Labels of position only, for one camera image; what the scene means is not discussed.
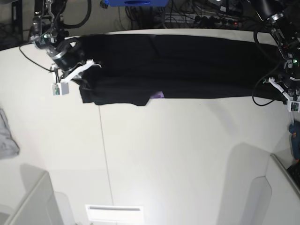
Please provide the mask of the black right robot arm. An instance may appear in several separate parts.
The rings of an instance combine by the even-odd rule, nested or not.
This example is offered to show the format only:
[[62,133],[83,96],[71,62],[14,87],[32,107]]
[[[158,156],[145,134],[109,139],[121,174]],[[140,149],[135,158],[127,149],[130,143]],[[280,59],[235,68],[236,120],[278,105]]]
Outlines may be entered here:
[[56,83],[75,82],[81,86],[88,85],[87,70],[98,66],[86,55],[84,42],[80,37],[69,37],[69,29],[82,27],[90,18],[92,3],[87,2],[87,12],[77,24],[65,24],[63,12],[65,0],[35,1],[35,15],[32,20],[29,40],[37,49],[46,51],[53,61],[51,67],[38,67],[54,74]]

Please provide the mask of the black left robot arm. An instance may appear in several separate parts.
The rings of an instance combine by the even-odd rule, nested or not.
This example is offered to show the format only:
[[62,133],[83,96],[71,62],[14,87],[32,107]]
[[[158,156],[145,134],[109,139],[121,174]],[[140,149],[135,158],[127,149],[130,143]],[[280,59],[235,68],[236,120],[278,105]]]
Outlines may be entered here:
[[284,10],[285,0],[250,0],[262,22],[270,22],[271,35],[283,58],[284,78],[282,84],[275,83],[277,89],[288,101],[300,100],[300,41],[295,26],[288,20]]

